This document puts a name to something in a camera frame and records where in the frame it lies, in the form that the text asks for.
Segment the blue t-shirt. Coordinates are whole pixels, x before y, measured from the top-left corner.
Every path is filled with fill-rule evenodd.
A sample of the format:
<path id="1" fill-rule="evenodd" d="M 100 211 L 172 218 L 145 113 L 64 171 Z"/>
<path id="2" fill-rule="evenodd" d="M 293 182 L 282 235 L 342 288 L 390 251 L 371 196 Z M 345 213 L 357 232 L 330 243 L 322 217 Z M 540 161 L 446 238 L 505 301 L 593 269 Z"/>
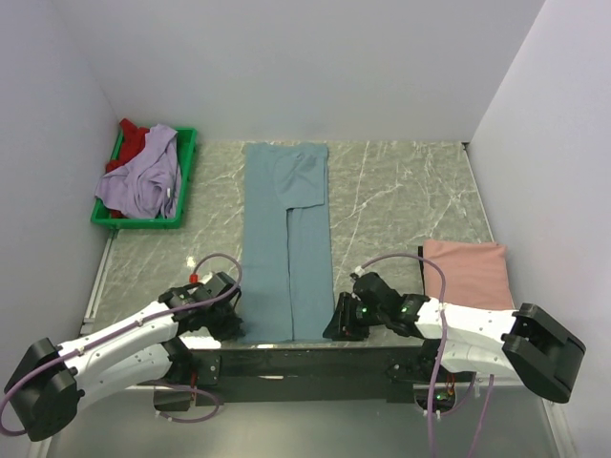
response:
<path id="1" fill-rule="evenodd" d="M 245 150 L 242 301 L 247 343 L 318 341 L 334 309 L 328 149 Z"/>

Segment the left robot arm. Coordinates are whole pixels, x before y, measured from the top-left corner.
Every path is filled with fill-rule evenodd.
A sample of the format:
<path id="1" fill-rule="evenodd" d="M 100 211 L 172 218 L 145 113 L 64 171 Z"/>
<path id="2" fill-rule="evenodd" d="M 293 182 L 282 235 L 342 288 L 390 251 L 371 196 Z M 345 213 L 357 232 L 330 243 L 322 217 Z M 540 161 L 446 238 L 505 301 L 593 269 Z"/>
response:
<path id="1" fill-rule="evenodd" d="M 3 427 L 2 435 L 42 441 L 85 407 L 142 383 L 204 396 L 218 411 L 220 399 L 198 388 L 198 365 L 180 337 L 202 327 L 218 340 L 234 336 L 242 321 L 232 301 L 240 293 L 237 285 L 214 292 L 191 283 L 166 291 L 136 314 L 88 337 L 61 345 L 49 339 L 31 344 L 1 401 L 22 427 Z"/>

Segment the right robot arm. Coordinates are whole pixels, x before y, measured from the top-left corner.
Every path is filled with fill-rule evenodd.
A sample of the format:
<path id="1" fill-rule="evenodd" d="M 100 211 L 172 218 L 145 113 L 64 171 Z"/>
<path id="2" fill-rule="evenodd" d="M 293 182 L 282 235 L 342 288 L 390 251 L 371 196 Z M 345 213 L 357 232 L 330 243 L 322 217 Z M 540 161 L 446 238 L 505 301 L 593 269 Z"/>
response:
<path id="1" fill-rule="evenodd" d="M 519 380 L 548 401 L 571 398 L 585 344 L 543 308 L 524 303 L 518 310 L 488 310 L 421 294 L 342 293 L 323 332 L 333 341 L 363 341 L 369 328 L 383 325 L 402 337 L 437 341 L 421 354 L 424 377 L 439 381 L 449 372 L 477 372 Z"/>

